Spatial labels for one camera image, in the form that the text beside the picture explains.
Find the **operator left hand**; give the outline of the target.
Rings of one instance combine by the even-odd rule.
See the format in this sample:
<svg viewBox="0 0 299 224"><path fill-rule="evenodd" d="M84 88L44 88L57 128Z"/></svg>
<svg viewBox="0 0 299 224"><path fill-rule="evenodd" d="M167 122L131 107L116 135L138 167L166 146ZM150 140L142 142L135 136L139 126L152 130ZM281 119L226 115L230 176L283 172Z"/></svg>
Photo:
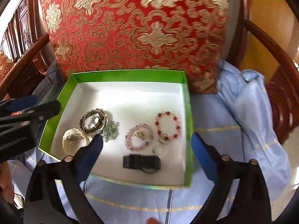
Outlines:
<svg viewBox="0 0 299 224"><path fill-rule="evenodd" d="M12 204L14 201L15 193L10 168L7 162L1 164L0 185L2 197L6 202Z"/></svg>

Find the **operator right hand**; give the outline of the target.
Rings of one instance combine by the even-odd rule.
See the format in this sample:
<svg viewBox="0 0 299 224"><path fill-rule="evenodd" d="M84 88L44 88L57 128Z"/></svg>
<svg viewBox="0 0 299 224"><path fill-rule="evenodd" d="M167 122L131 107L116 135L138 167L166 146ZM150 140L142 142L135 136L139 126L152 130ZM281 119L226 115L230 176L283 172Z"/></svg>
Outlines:
<svg viewBox="0 0 299 224"><path fill-rule="evenodd" d="M161 224L158 220L156 220L155 218L151 217L149 219L147 219L146 224Z"/></svg>

